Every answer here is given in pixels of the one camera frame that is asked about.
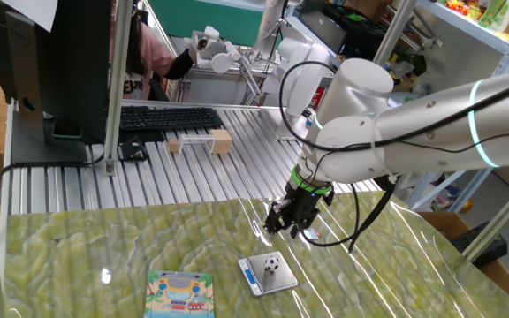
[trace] bottle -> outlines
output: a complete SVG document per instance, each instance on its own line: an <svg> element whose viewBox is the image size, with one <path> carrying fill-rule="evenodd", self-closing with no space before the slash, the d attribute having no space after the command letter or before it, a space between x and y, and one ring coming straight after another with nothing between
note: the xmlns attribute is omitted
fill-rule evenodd
<svg viewBox="0 0 509 318"><path fill-rule="evenodd" d="M478 21L478 24L481 27L489 28L492 22L494 22L494 18L498 15L502 7L504 6L506 0L492 0L490 5L488 6L488 9L486 9L486 12L484 15L482 15L482 18Z"/></svg>
<svg viewBox="0 0 509 318"><path fill-rule="evenodd" d="M494 22L490 25L490 28L497 32L504 32L509 24L509 0L505 2L500 9L498 15L494 18Z"/></svg>

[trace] pink shirt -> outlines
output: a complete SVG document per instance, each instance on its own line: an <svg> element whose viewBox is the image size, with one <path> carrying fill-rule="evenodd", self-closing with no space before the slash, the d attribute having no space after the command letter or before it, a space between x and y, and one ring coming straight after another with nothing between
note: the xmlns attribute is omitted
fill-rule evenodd
<svg viewBox="0 0 509 318"><path fill-rule="evenodd" d="M147 100L150 92L150 74L152 71L164 76L171 68L175 54L171 54L156 39L150 27L141 23L141 56L147 66L147 75L125 73L123 85L124 99Z"/></svg>

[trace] black cable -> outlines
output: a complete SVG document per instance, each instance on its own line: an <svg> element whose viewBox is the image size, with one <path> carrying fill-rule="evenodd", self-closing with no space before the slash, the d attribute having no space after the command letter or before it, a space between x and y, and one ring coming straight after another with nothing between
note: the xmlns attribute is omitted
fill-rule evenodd
<svg viewBox="0 0 509 318"><path fill-rule="evenodd" d="M378 216L380 216L380 213L386 207L386 204L388 204L388 202L390 201L390 198L391 198L392 194L394 193L395 188L396 188L396 186L394 185L394 186L390 187L388 189L388 191L386 191L384 193L384 195L382 196L380 201L376 204L375 208L372 210L372 212L370 212L370 215L368 215L367 219L362 223L362 226L359 227L359 230L356 233L354 233L353 235L348 236L347 238L343 238L337 242L332 242L332 243L317 243L317 242L309 239L304 231L300 231L300 233L309 244L311 244L313 246L318 246L318 247L338 246L338 245L344 244L344 243L352 240L353 241L351 244L352 246L349 246L349 252L352 252L352 248L354 247L354 242L356 242L357 238L378 218ZM354 195L356 201L358 201L358 196L356 194L356 191L353 192L353 195Z"/></svg>
<svg viewBox="0 0 509 318"><path fill-rule="evenodd" d="M317 165L316 165L316 167L315 167L315 173L313 173L314 177L311 179L311 183L312 183L312 184L313 184L313 183L314 183L314 181L315 181L315 177L317 176L317 171L319 170L319 166L321 166L321 165L322 165L322 161L323 161L323 159L324 159L326 156L328 156L328 155L333 155L333 154L335 154L335 151L330 151L329 153L327 153L327 154L323 155L321 158L319 158L319 161L317 161Z"/></svg>
<svg viewBox="0 0 509 318"><path fill-rule="evenodd" d="M288 9L288 0L284 0L284 5L282 6L282 19L285 18L285 14L286 14L286 9Z"/></svg>
<svg viewBox="0 0 509 318"><path fill-rule="evenodd" d="M344 147L341 147L341 148L332 148L332 147L325 147L325 146L321 146L321 145L316 145L315 143L300 137L292 129L292 127L290 126L290 124L287 122L287 120L285 118L284 104L282 102L283 95L284 95L284 86L285 86L285 82L286 82L286 79L288 78L288 76L295 69L297 69L298 67L301 67L303 65L306 65L306 64L321 65L323 67L326 67L330 71L335 72L330 66L328 66L325 63L317 62L317 61L304 61L304 62L301 62L301 63L298 63L298 64L294 65L293 67L291 67L285 73L284 77L282 78L282 82L280 83L280 91L279 91L279 95L278 95L278 105L280 106L280 115L282 116L282 119L284 120L285 126L288 129L288 131L296 139L298 139L299 141L303 142L304 144L306 144L306 145L308 145L310 147L322 150L322 151L344 151L344 152L348 152L348 151L360 151L360 150L371 149L372 148L371 143L359 143L359 144L353 144L353 145L344 146ZM391 144L396 143L396 142L401 142L403 140L407 140L407 139L413 138L415 136L418 136L418 135L421 135L421 134L424 134L424 133L436 130L437 128L441 128L441 127L443 127L445 125L449 125L449 124L451 124L451 123L453 123L453 122L455 122L455 121L457 121L459 119L462 119L462 118L468 116L468 113L471 112L471 111L483 110L483 109L485 109L485 108L487 108L487 107L489 107L489 106L491 106L491 105L493 105L493 104L495 104L497 102L503 101L506 98L509 98L509 88L507 88L507 89L505 89L505 90L503 90L503 91L501 91L501 92L499 92L497 94L494 94L493 96L488 97L488 98L486 98L486 99L484 99L484 100L482 100L480 102L477 102L474 105L465 108L464 110L461 110L461 111L459 111L459 112L457 112L455 114L452 114L449 117L443 118L443 119L437 121L434 124L427 125L427 126L425 126L423 128L420 128L418 130L405 133L403 135L400 135L398 137L395 137L395 138L392 138L392 139L389 139L389 140L376 141L375 145L376 145L376 147L384 147L384 146L388 146L388 145L391 145Z"/></svg>
<svg viewBox="0 0 509 318"><path fill-rule="evenodd" d="M462 148L462 149L459 149L459 150L450 150L450 149L445 149L445 148L425 146L425 145L420 145L420 144L416 144L416 143L409 142L409 141L399 141L399 143L403 143L403 144L406 144L406 145L409 145L409 146L418 147L418 148L427 148L427 149L443 151L443 152L450 153L450 154L459 154L459 153L465 152L465 151L467 151L469 149L472 149L472 148L474 148L474 147L476 147L478 145L481 145L481 144L483 144L486 141L490 141L490 140L494 140L494 139L498 139L498 138L504 138L504 137L509 137L509 133L503 133L503 134L500 134L500 135L497 135L497 136L493 136L493 137L489 137L489 138L480 140L480 141L478 141L475 144L472 144L472 145L470 145L468 147L465 147L465 148Z"/></svg>
<svg viewBox="0 0 509 318"><path fill-rule="evenodd" d="M5 174L5 172L16 169L16 168L51 168L51 167L59 167L59 168L86 168L96 163L99 163L103 160L104 155L100 155L99 158L95 159L90 163L13 163L1 170L1 177Z"/></svg>
<svg viewBox="0 0 509 318"><path fill-rule="evenodd" d="M261 40L261 42L268 40L268 38L270 38L272 36L272 34L274 33L274 31L276 31L276 29L279 27L280 27L280 22L277 22L277 24L272 28L272 31L270 31L270 33L268 35L266 35L264 37L264 39Z"/></svg>
<svg viewBox="0 0 509 318"><path fill-rule="evenodd" d="M361 228L361 208L359 207L359 194L357 194L357 189L356 189L356 187L354 187L354 184L351 184L350 186L351 186L351 190L353 191L354 209L356 210L356 217L354 220L354 231L353 231L353 235L356 235L356 233L358 233ZM355 241L356 241L356 238L351 241L351 245L349 246L349 253L353 252Z"/></svg>

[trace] table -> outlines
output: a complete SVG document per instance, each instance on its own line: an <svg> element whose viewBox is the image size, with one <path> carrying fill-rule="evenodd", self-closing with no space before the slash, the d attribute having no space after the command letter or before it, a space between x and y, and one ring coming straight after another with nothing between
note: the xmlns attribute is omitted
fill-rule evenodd
<svg viewBox="0 0 509 318"><path fill-rule="evenodd" d="M117 163L117 176L106 177L103 163L88 168L20 168L3 181L2 214L16 215L95 208L124 208L229 199L280 197L301 152L299 142L279 142L262 109L276 108L172 102L124 101L125 106L211 107L233 137L229 155L212 155L203 145L186 146L182 154L168 151L166 142L148 142L149 160ZM7 130L13 125L8 118ZM209 133L207 130L170 131ZM9 135L7 144L11 144ZM89 160L103 153L102 145L87 147ZM378 191L374 181L356 184L358 191ZM348 185L336 186L350 192Z"/></svg>
<svg viewBox="0 0 509 318"><path fill-rule="evenodd" d="M360 193L370 211L381 193ZM142 317L148 269L213 275L215 317L509 317L509 296L402 202L345 246L261 235L270 200L9 216L9 317ZM352 231L354 202L321 205L314 229ZM280 251L299 285L256 298L238 259Z"/></svg>

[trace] black keyboard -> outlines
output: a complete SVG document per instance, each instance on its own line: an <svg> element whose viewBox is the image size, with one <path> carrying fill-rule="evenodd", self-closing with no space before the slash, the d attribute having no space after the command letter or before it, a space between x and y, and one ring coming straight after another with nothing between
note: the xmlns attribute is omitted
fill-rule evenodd
<svg viewBox="0 0 509 318"><path fill-rule="evenodd" d="M211 108L179 108L152 110L149 107L121 108L121 129L142 131L149 129L218 128L221 118Z"/></svg>

